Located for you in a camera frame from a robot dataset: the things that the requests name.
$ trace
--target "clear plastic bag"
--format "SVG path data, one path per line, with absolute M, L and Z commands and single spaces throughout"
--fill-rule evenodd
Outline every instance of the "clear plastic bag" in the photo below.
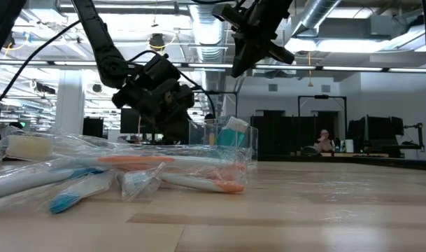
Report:
M 65 157 L 85 157 L 88 153 L 104 153 L 130 148 L 130 144 L 111 143 L 93 136 L 69 134 L 60 129 L 46 133 L 24 132 L 7 127 L 1 132 L 0 161 L 15 158 L 29 161 L 47 161 Z
M 99 183 L 96 189 L 84 191 L 83 197 L 88 197 L 91 192 L 97 193 L 108 186 L 102 185 L 100 181 L 81 181 L 69 188 L 72 181 L 90 173 L 101 174 L 110 170 L 122 174 L 120 178 L 124 201 L 151 195 L 162 181 L 199 190 L 239 193 L 244 190 L 247 164 L 252 156 L 252 151 L 248 148 L 205 145 L 133 146 L 109 143 L 96 137 L 66 134 L 58 129 L 42 134 L 7 128 L 3 135 L 4 138 L 0 141 L 0 160 L 10 157 L 42 162 L 0 171 L 0 202 L 4 198 L 24 203 L 27 200 L 49 202 L 61 191 L 82 190 L 85 187 L 90 189 L 92 183 Z M 30 141 L 29 137 L 39 139 L 39 144 L 32 144 L 34 141 Z M 13 142 L 16 143 L 14 148 L 17 148 L 17 152 L 9 151 Z M 45 148 L 51 151 L 42 151 L 37 147 L 40 143 L 45 143 Z M 31 152 L 25 155 L 25 149 Z M 97 180 L 97 177 L 90 177 L 91 181 Z M 22 196 L 35 190 L 40 193 Z M 51 212 L 58 210 L 59 207 L 56 207 Z
M 52 214 L 59 214 L 85 197 L 107 191 L 116 178 L 116 174 L 117 172 L 113 170 L 102 174 L 93 174 L 70 185 L 50 200 L 48 211 Z
M 157 177 L 164 163 L 160 166 L 144 171 L 125 172 L 120 178 L 122 200 L 130 202 L 138 197 L 147 197 L 156 192 L 161 184 Z

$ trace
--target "black frame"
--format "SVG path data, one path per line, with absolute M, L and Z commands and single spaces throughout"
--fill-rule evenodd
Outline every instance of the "black frame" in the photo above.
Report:
M 329 95 L 299 95 L 297 98 L 297 106 L 298 106 L 298 137 L 299 137 L 299 145 L 300 136 L 301 136 L 301 98 L 314 98 L 314 99 L 329 99 L 329 98 L 339 98 L 343 100 L 343 109 L 345 111 L 345 139 L 348 138 L 348 115 L 346 110 L 346 97 L 343 96 L 329 96 Z
M 206 91 L 206 92 L 194 92 L 195 94 L 208 94 L 208 95 L 234 95 L 236 98 L 236 103 L 234 106 L 234 116 L 238 117 L 238 99 L 239 99 L 239 93 L 238 92 L 223 92 L 223 91 Z

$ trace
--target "person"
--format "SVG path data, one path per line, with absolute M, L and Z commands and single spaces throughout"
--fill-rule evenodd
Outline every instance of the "person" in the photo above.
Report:
M 334 141 L 329 137 L 329 132 L 325 129 L 322 129 L 320 132 L 320 138 L 317 139 L 317 142 L 313 145 L 319 153 L 329 152 L 334 150 Z

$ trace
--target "desk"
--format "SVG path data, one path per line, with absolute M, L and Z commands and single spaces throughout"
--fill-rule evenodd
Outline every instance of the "desk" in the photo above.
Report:
M 332 157 L 332 153 L 321 153 L 323 157 Z M 352 158 L 352 157 L 373 157 L 373 158 L 388 158 L 388 154 L 385 153 L 372 153 L 372 154 L 366 154 L 366 153 L 334 153 L 334 157 L 339 158 Z
M 57 216 L 0 213 L 0 251 L 426 251 L 426 171 L 260 162 L 242 195 L 117 188 Z

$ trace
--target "white column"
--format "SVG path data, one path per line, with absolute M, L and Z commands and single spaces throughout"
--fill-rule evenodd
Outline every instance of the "white column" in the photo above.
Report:
M 85 86 L 82 71 L 61 70 L 57 91 L 56 127 L 68 133 L 82 134 Z

